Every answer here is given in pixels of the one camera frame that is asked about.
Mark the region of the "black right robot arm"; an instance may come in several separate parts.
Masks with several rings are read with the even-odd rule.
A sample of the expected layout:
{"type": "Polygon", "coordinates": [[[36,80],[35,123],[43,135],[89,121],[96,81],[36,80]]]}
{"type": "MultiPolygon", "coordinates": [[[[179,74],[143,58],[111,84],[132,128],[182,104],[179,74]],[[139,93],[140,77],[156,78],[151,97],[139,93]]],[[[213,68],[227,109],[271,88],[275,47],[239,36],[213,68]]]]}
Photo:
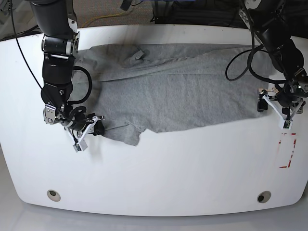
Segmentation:
{"type": "Polygon", "coordinates": [[[95,114],[86,114],[81,106],[91,94],[92,80],[89,72],[75,65],[80,34],[77,30],[77,16],[71,0],[31,0],[29,2],[35,20],[43,32],[41,49],[44,54],[42,66],[43,88],[41,97],[45,103],[43,111],[47,124],[60,123],[72,131],[81,132],[93,125],[90,133],[104,134],[100,120],[95,114]],[[88,91],[80,99],[71,101],[74,71],[83,72],[88,79],[88,91]]]}

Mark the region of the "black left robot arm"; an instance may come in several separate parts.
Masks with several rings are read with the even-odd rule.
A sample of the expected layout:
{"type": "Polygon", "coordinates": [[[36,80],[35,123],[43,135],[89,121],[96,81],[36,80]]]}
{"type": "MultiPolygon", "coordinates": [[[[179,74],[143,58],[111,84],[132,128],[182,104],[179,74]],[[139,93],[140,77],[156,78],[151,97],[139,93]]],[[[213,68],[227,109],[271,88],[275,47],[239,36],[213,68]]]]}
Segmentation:
{"type": "Polygon", "coordinates": [[[274,80],[276,100],[290,109],[308,96],[308,76],[304,56],[291,39],[291,33],[281,17],[284,0],[241,0],[241,10],[249,28],[269,54],[273,66],[285,80],[274,80]]]}

